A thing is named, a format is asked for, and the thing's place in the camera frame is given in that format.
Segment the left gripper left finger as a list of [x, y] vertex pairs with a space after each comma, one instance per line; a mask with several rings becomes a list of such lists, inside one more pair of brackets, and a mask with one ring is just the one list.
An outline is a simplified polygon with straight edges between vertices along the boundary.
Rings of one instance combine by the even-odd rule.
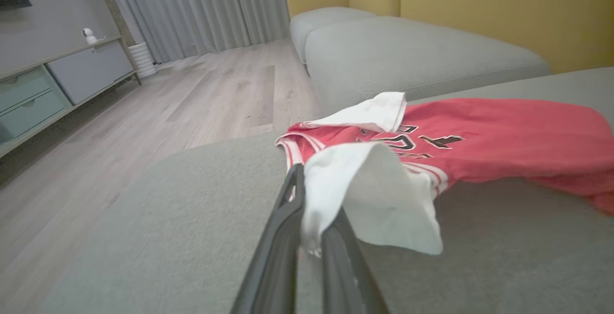
[[232, 314], [293, 314], [305, 209], [304, 166], [288, 171], [248, 266]]

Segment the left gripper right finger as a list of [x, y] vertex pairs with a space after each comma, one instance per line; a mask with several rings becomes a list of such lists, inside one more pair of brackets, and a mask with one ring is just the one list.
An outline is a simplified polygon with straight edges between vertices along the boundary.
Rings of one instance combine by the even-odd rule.
[[342, 209], [321, 237], [325, 314], [388, 314], [384, 297]]

